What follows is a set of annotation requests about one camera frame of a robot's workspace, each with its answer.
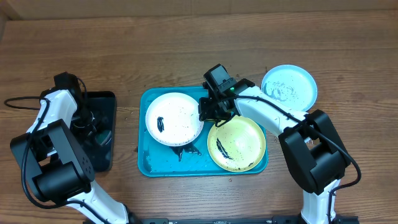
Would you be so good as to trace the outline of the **white plate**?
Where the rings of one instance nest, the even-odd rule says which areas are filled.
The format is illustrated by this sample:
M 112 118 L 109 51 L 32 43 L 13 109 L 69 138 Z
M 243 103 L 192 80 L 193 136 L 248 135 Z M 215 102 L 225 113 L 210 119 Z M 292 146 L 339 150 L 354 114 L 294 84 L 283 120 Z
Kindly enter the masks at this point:
M 146 128 L 150 135 L 166 146 L 183 146 L 201 133 L 198 102 L 184 93 L 166 93 L 157 97 L 146 111 Z

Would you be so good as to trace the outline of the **light blue plate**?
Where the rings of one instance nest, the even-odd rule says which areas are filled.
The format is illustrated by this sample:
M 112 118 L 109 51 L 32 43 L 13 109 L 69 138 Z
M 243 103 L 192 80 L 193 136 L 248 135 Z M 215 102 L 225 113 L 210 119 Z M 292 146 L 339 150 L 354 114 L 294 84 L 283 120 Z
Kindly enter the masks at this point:
M 308 111 L 316 102 L 315 79 L 296 65 L 278 65 L 262 79 L 261 90 L 269 97 L 299 111 Z

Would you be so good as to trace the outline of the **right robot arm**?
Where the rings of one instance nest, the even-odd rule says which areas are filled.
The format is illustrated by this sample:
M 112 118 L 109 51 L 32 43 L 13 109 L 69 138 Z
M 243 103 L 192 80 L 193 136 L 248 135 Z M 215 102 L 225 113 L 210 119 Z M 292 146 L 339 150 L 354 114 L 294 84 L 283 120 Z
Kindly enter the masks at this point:
M 288 170 L 303 190 L 301 222 L 359 222 L 335 213 L 336 191 L 356 185 L 361 169 L 326 113 L 288 108 L 247 79 L 205 81 L 203 87 L 208 96 L 200 98 L 200 120 L 228 122 L 242 116 L 277 136 Z

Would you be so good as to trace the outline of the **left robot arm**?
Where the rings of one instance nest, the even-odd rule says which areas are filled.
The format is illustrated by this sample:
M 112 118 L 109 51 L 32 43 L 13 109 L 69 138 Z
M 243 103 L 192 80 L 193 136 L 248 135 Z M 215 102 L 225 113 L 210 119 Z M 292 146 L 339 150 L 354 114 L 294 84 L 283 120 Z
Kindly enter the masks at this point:
M 87 223 L 140 223 L 95 180 L 113 163 L 116 96 L 88 91 L 81 78 L 63 72 L 36 99 L 37 118 L 10 148 L 21 170 L 25 196 L 36 207 L 71 207 Z

